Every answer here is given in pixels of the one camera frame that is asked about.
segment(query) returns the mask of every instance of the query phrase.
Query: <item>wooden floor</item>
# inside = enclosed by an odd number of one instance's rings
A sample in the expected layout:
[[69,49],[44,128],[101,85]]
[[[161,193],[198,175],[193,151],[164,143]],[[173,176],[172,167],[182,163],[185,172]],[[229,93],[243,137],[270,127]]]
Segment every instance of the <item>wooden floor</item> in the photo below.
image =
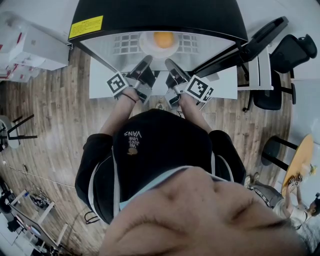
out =
[[[74,188],[26,176],[2,164],[6,161],[19,170],[24,164],[31,174],[74,186],[87,137],[100,129],[115,105],[112,98],[89,99],[89,71],[90,57],[75,48],[68,67],[43,71],[28,84],[0,85],[2,114],[11,120],[34,114],[34,119],[24,124],[19,133],[38,135],[37,139],[21,140],[16,150],[8,148],[1,153],[0,175],[16,194],[23,189],[32,192],[32,183],[42,188],[55,201],[53,213],[43,223],[49,234],[57,238],[64,223],[68,223],[62,243],[77,253],[96,255],[107,225],[101,221],[85,225],[83,215],[89,209],[78,199]],[[244,113],[242,108],[248,99],[249,92],[239,92],[238,100],[213,99],[203,109],[203,115],[213,129],[231,136],[247,172],[260,172],[260,180],[272,184],[278,168],[273,164],[263,167],[261,151],[273,135],[288,138],[292,104],[289,96],[284,95],[280,111],[253,105],[251,111]],[[133,114],[154,108],[158,100],[153,97],[147,106],[137,105]],[[23,199],[22,205],[26,213],[34,214],[36,208],[29,199]]]

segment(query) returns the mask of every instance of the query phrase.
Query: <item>wooden table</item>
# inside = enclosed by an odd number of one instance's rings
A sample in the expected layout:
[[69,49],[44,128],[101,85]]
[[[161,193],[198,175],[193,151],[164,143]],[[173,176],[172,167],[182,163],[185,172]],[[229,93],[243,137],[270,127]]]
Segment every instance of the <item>wooden table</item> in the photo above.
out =
[[[280,150],[280,144],[283,144],[287,147],[296,150],[290,165],[287,165],[284,162],[277,159],[277,155]],[[274,163],[275,165],[279,166],[281,169],[284,169],[286,171],[286,175],[284,177],[281,189],[281,194],[284,197],[286,196],[287,185],[290,178],[292,176],[297,176],[298,174],[301,174],[302,176],[305,176],[307,174],[306,168],[304,168],[304,166],[307,167],[307,170],[309,169],[311,159],[313,156],[313,150],[314,140],[311,134],[308,134],[306,137],[304,137],[303,141],[299,146],[290,143],[284,139],[281,139],[277,136],[271,137],[265,144],[261,156],[262,163],[266,166],[270,165],[271,163]]]

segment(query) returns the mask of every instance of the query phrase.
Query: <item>office chair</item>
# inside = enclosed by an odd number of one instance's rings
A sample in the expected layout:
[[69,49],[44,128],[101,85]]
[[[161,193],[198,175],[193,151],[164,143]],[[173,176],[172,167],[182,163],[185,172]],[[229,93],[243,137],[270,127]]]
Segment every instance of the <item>office chair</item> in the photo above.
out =
[[285,74],[293,70],[296,66],[314,59],[318,54],[315,42],[307,34],[305,37],[297,39],[292,34],[286,35],[278,47],[270,55],[271,85],[273,90],[252,90],[250,91],[248,107],[244,107],[243,112],[247,112],[252,104],[264,110],[280,110],[282,106],[282,92],[292,95],[292,104],[296,104],[296,88],[291,83],[291,88],[281,86],[281,79],[277,72]]

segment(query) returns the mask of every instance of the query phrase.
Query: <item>black t-shirt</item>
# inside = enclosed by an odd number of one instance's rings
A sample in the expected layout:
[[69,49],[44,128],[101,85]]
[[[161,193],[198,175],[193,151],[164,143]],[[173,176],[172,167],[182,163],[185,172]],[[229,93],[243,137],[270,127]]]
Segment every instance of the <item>black t-shirt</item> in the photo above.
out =
[[[219,137],[216,139],[224,141],[219,142],[220,146],[213,146],[211,137]],[[164,110],[143,112],[130,118],[114,138],[106,134],[94,134],[83,147],[76,191],[90,206],[89,182],[99,164],[93,179],[94,208],[107,223],[113,219],[114,209],[112,146],[117,164],[120,202],[129,200],[153,179],[176,167],[197,166],[211,173],[211,157],[213,152],[216,153],[215,148],[218,154],[225,151],[227,158],[231,156],[232,161],[240,162],[241,170],[237,170],[236,175],[232,172],[235,182],[241,183],[243,172],[245,175],[242,162],[226,133],[214,131],[207,134],[197,125]]]

